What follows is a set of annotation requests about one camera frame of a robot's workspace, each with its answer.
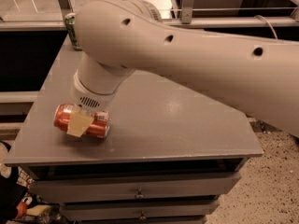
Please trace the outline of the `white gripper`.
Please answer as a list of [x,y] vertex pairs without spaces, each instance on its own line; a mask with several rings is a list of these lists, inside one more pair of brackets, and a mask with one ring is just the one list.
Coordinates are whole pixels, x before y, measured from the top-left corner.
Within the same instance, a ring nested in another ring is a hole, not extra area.
[[92,112],[107,110],[116,92],[112,92],[111,94],[97,94],[89,91],[79,80],[78,73],[75,73],[73,83],[71,84],[70,95],[76,105],[70,113],[66,133],[81,137],[93,123]]

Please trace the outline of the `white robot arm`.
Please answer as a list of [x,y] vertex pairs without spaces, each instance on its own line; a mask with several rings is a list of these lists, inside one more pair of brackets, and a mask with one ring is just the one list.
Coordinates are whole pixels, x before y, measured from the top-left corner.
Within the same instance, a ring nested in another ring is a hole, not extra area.
[[299,136],[299,43],[165,25],[142,0],[96,0],[75,16],[76,105],[106,109],[135,70],[151,72]]

